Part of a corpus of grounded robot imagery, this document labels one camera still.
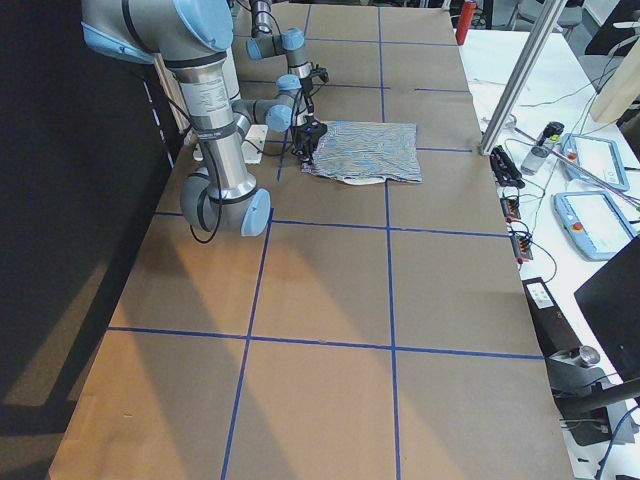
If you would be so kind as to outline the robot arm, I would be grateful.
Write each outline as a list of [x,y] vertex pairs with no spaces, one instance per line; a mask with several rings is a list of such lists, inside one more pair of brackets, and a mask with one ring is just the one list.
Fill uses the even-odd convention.
[[287,68],[301,82],[302,95],[309,114],[315,112],[311,98],[314,65],[306,51],[304,33],[298,28],[282,30],[272,14],[270,1],[251,0],[251,37],[246,41],[250,59],[261,60],[284,55]]
[[270,195],[245,165],[242,143],[249,128],[262,124],[290,131],[292,152],[310,162],[327,127],[315,116],[313,64],[298,28],[273,33],[271,4],[250,4],[247,54],[254,60],[284,56],[288,72],[272,99],[233,99],[224,65],[234,39],[231,9],[225,1],[85,1],[82,27],[86,44],[108,57],[150,64],[160,55],[179,84],[189,122],[203,152],[204,165],[190,174],[181,193],[181,210],[191,227],[216,234],[234,230],[258,236],[270,214]]

